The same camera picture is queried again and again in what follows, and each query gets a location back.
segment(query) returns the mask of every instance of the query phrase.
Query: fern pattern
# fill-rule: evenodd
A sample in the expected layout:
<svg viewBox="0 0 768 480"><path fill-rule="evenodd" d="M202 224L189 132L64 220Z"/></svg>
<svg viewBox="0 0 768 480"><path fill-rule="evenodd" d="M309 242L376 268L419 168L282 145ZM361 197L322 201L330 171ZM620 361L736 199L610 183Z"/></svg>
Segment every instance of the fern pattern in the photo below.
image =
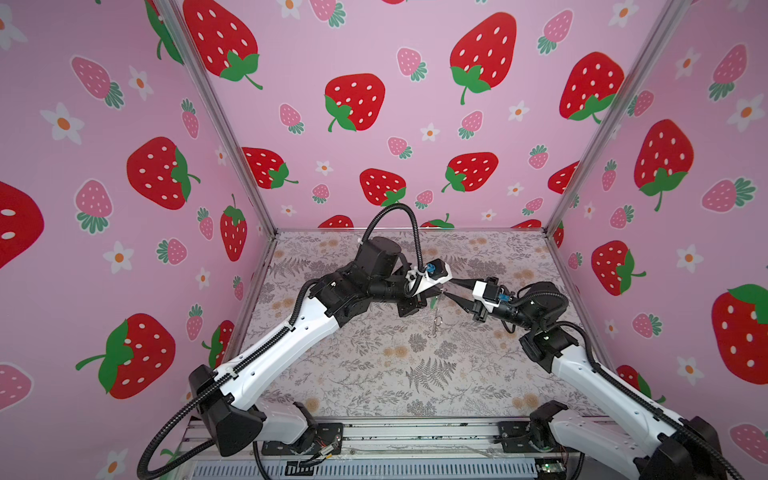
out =
<svg viewBox="0 0 768 480"><path fill-rule="evenodd" d="M377 235L393 239L415 259L410 232ZM302 283L354 258L358 237L353 232L281 233L243 349L288 318ZM564 289L537 233L426 231L421 241L424 258L443 259L456 277L498 276L515 290L548 280ZM469 296L464 289L448 288ZM443 320L436 331L435 314ZM579 322L571 309L562 319ZM601 414L582 394L528 360L518 337L499 322L472 322L447 299L438 303L437 313L426 308L402 319L394 304L372 303L285 369L262 399L303 402L320 416L520 416L551 399L582 415Z"/></svg>

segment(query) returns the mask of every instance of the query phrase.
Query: pink wall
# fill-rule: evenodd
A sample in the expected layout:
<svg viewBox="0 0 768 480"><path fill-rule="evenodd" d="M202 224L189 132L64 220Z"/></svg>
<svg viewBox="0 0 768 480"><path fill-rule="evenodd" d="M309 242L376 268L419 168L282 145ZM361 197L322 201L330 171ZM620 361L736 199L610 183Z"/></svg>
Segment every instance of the pink wall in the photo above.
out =
<svg viewBox="0 0 768 480"><path fill-rule="evenodd" d="M283 228L336 215L363 227L388 199L427 205L420 223L546 222L597 127L568 117L592 94L584 111L605 115L611 100L598 100L618 89L665 3L177 2ZM463 70L474 65L479 78ZM473 158L481 168L467 166ZM468 178L454 178L465 168ZM384 224L406 222L392 219Z"/></svg>
<svg viewBox="0 0 768 480"><path fill-rule="evenodd" d="M768 477L766 18L765 2L690 8L579 191L560 248L620 372L711 422L754 480ZM711 88L728 93L713 101ZM652 181L659 167L667 178ZM628 276L628 252L646 276Z"/></svg>
<svg viewBox="0 0 768 480"><path fill-rule="evenodd" d="M208 361L201 342L238 317L233 279L248 291L266 237L232 165L217 162L186 68L169 48L157 58L144 2L12 2L0 19L0 477L133 478ZM188 201L176 149L200 178ZM247 225L237 261L220 233L231 194ZM201 319L188 322L195 305Z"/></svg>

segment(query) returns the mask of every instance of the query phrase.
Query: wire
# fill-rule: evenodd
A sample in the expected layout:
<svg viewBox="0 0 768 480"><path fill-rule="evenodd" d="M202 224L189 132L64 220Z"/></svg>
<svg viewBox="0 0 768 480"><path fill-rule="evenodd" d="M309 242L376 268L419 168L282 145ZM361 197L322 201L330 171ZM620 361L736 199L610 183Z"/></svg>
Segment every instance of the wire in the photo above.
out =
<svg viewBox="0 0 768 480"><path fill-rule="evenodd" d="M658 409L651 405L650 403L646 402L642 397L640 397L638 394L633 392L631 389L628 389L624 384L616 380L610 373L606 372L603 369L603 366L598 363L597 360L594 359L592 356L592 344L589 340L589 337L587 336L587 333L582 329L579 325L576 325L572 322L555 322L553 327L555 326L567 326L574 330L576 330L579 335L581 335L581 338L584 340L584 350L587 352L587 361L589 362L589 365L594 369L594 371L601 377L603 377L608 383L619 389L623 394L628 396L630 399L634 400L636 403L640 404L641 407L646 409L648 412L653 413L656 418L661 420L662 422L666 423L667 425L674 428L678 433L680 433L682 436L684 436L686 439L690 440L692 443L695 443L697 447L707 452L712 458L714 458L718 463L720 463L728 472L728 474L733 478L733 480L744 480L744 477L739 473L738 470L736 470L736 467L731 465L728 460L723 457L723 455L718 452L712 445L705 442L701 437L696 435L695 433L689 431L686 429L683 425L681 425L679 422L672 419L670 416L665 414L661 409ZM686 422L687 420L680 418L680 421Z"/></svg>

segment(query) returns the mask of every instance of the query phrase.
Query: ventilation grille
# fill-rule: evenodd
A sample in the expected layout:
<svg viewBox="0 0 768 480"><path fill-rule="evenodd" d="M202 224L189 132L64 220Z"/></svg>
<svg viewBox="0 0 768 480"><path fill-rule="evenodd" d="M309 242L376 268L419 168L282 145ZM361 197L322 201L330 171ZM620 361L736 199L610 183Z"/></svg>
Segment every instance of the ventilation grille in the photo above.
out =
<svg viewBox="0 0 768 480"><path fill-rule="evenodd" d="M286 467L285 460L262 461L266 473L281 480L337 480L360 478L399 478L421 480L427 478L536 478L535 461L529 458L397 458L327 460L315 467L314 475L291 475L294 469ZM247 461L199 461L192 480L258 480L261 479L256 462Z"/></svg>

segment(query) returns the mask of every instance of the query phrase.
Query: pink strawberry print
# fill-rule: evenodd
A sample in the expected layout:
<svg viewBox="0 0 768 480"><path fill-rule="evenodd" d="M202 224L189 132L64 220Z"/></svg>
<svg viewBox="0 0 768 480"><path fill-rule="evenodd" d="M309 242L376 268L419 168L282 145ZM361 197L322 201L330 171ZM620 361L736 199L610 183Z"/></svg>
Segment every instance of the pink strawberry print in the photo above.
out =
<svg viewBox="0 0 768 480"><path fill-rule="evenodd" d="M431 190L424 190L419 195L416 196L416 208L419 210L424 210L429 206L429 204L432 202L432 199L434 198L434 194Z"/></svg>
<svg viewBox="0 0 768 480"><path fill-rule="evenodd" d="M614 186L616 181L616 160L611 158L607 164L605 164L605 172L603 172L603 191L609 191Z"/></svg>
<svg viewBox="0 0 768 480"><path fill-rule="evenodd" d="M9 362L0 362L0 412L10 409L32 393L35 381Z"/></svg>
<svg viewBox="0 0 768 480"><path fill-rule="evenodd" d="M280 105L280 121L288 127L288 131L294 135L304 132L304 124L301 123L301 115L295 108L288 104Z"/></svg>
<svg viewBox="0 0 768 480"><path fill-rule="evenodd" d="M480 130L480 127L482 127L482 112L480 110L473 111L462 120L462 127L459 128L458 135L464 140L469 140L475 136L475 132Z"/></svg>
<svg viewBox="0 0 768 480"><path fill-rule="evenodd" d="M112 200L100 181L87 180L74 196L74 205L80 210L76 218L83 231L95 235L109 227L107 217L112 215Z"/></svg>
<svg viewBox="0 0 768 480"><path fill-rule="evenodd" d="M632 223L634 218L634 208L631 205L624 205L615 210L611 215L610 224L613 228L622 229L627 226L627 223Z"/></svg>
<svg viewBox="0 0 768 480"><path fill-rule="evenodd" d="M397 65L400 73L410 77L411 81L421 81L427 76L427 64L422 61L422 54L412 48L400 48L397 51Z"/></svg>
<svg viewBox="0 0 768 480"><path fill-rule="evenodd" d="M346 12L341 2L336 0L310 0L312 11L321 22L328 22L331 28L339 28L344 25Z"/></svg>
<svg viewBox="0 0 768 480"><path fill-rule="evenodd" d="M200 233L203 234L205 240L212 240L214 238L214 219L210 217L207 209L201 207L197 211L197 222L200 224Z"/></svg>
<svg viewBox="0 0 768 480"><path fill-rule="evenodd" d="M203 329L203 307L196 303L190 308L187 319L187 337L193 342Z"/></svg>
<svg viewBox="0 0 768 480"><path fill-rule="evenodd" d="M641 313L632 320L632 328L640 336L650 339L661 335L661 321L653 313Z"/></svg>
<svg viewBox="0 0 768 480"><path fill-rule="evenodd" d="M544 199L539 197L531 200L530 202L525 204L525 208L523 209L523 215L526 217L529 215L533 215L533 213L541 208L541 205L544 204Z"/></svg>
<svg viewBox="0 0 768 480"><path fill-rule="evenodd" d="M742 423L730 430L730 439L744 453L758 462L768 465L768 432L763 433L754 425Z"/></svg>
<svg viewBox="0 0 768 480"><path fill-rule="evenodd" d="M386 144L389 147L389 153L396 157L410 158L413 155L413 149L402 138L390 137Z"/></svg>
<svg viewBox="0 0 768 480"><path fill-rule="evenodd" d="M724 179L712 186L703 197L701 206L719 214L730 211L733 207L743 207L755 197L757 187L752 180L739 178L735 181Z"/></svg>
<svg viewBox="0 0 768 480"><path fill-rule="evenodd" d="M196 113L190 99L185 98L181 102L181 121L184 122L184 126L192 138L197 138L197 133L200 131L200 122L197 121Z"/></svg>
<svg viewBox="0 0 768 480"><path fill-rule="evenodd" d="M312 189L312 200L317 204L324 204L328 201L329 196L328 185L319 184Z"/></svg>
<svg viewBox="0 0 768 480"><path fill-rule="evenodd" d="M741 78L746 70L746 45L739 43L730 49L728 55L720 61L712 74L713 84L710 85L710 100L718 101L725 98L736 88L733 83Z"/></svg>
<svg viewBox="0 0 768 480"><path fill-rule="evenodd" d="M110 81L107 70L93 60L73 55L72 70L78 76L85 90L97 100L103 100L108 107L120 110L125 102L117 82Z"/></svg>
<svg viewBox="0 0 768 480"><path fill-rule="evenodd" d="M187 258L187 248L175 238L170 240L163 239L162 242L157 244L157 250L155 251L159 261L170 263L171 265L178 265Z"/></svg>
<svg viewBox="0 0 768 480"><path fill-rule="evenodd" d="M635 95L627 108L627 115L630 117L640 117L654 103L654 94L648 90L643 90Z"/></svg>
<svg viewBox="0 0 768 480"><path fill-rule="evenodd" d="M531 149L529 155L531 157L528 159L528 164L536 170L544 168L547 160L549 160L549 153L547 153L547 148L544 145L536 145Z"/></svg>
<svg viewBox="0 0 768 480"><path fill-rule="evenodd" d="M563 10L552 17L544 26L544 36L538 39L538 53L549 55L551 51L554 51L558 47L558 43L568 36L573 21L574 13L572 10Z"/></svg>
<svg viewBox="0 0 768 480"><path fill-rule="evenodd" d="M239 276L235 276L232 280L232 288L235 289L235 298L238 300L243 299L243 281Z"/></svg>
<svg viewBox="0 0 768 480"><path fill-rule="evenodd" d="M581 266L581 262L583 261L584 261L584 258L581 256L580 252L573 252L571 256L568 258L568 266L573 270L576 270L578 267Z"/></svg>

